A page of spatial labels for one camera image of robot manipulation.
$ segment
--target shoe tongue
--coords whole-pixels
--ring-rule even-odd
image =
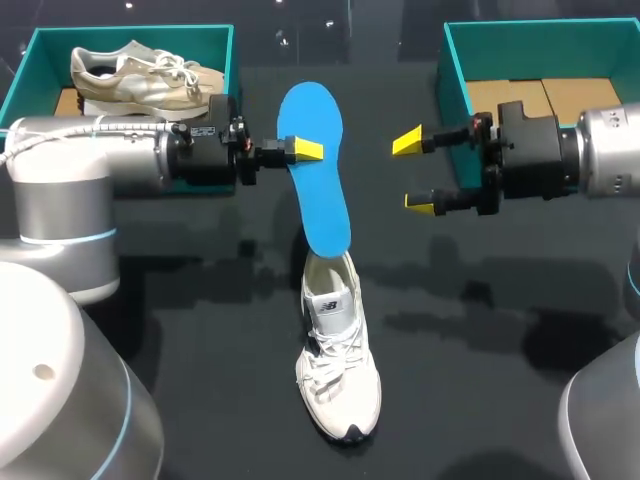
[[[353,295],[348,288],[339,292],[306,297],[314,327],[322,335],[337,335],[355,321]]]

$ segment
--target blue insole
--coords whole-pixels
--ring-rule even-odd
[[[324,86],[305,82],[289,90],[278,115],[278,138],[288,135],[324,146],[323,161],[298,163],[289,170],[309,247],[320,257],[339,257],[351,244],[349,212],[338,173],[342,116]]]

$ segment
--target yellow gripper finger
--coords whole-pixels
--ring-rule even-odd
[[[436,214],[432,196],[424,193],[406,193],[404,196],[404,208],[418,213],[426,213],[427,215]]]
[[[422,125],[418,125],[393,141],[392,154],[394,156],[416,153],[422,153]]]
[[[294,152],[297,162],[319,162],[324,160],[324,146],[304,138],[295,137]]]

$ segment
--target shoe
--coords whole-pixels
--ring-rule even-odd
[[[85,115],[160,116],[180,121],[207,113],[209,97],[224,91],[224,74],[131,41],[109,53],[76,47],[71,79]]]
[[[302,398],[330,439],[362,440],[378,422],[382,390],[349,254],[328,260],[310,253],[301,296],[313,325],[296,364]]]

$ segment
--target beige sneaker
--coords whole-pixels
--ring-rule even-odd
[[[207,113],[224,91],[224,74],[131,41],[109,53],[75,48],[71,78],[85,115],[146,114],[179,121]]]

